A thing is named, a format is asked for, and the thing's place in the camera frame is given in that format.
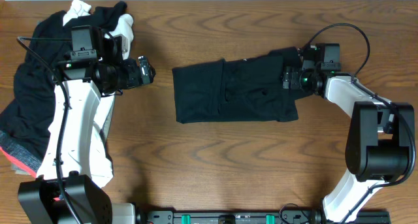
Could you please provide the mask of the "black t-shirt with logo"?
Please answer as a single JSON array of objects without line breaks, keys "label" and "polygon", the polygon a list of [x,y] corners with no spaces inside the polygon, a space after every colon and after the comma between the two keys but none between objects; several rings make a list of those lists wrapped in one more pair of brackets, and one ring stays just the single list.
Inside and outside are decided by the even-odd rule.
[{"label": "black t-shirt with logo", "polygon": [[172,70],[179,123],[298,119],[295,102],[310,96],[283,88],[286,67],[300,67],[295,47],[236,61],[213,61]]}]

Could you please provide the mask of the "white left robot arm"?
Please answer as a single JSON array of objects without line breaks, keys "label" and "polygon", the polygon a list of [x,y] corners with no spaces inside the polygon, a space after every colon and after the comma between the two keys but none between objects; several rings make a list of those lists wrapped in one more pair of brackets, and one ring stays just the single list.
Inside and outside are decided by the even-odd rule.
[{"label": "white left robot arm", "polygon": [[147,57],[60,61],[50,141],[33,182],[20,184],[18,200],[32,223],[136,223],[134,204],[113,204],[103,187],[112,166],[102,140],[92,142],[94,118],[106,93],[151,84]]}]

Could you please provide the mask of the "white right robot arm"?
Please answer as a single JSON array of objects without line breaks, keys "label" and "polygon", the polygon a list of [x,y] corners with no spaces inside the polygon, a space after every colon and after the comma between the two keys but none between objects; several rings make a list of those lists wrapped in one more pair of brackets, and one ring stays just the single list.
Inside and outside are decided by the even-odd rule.
[{"label": "white right robot arm", "polygon": [[283,87],[319,95],[351,118],[347,169],[307,223],[354,223],[377,191],[411,176],[417,155],[412,105],[380,97],[344,72],[286,67]]}]

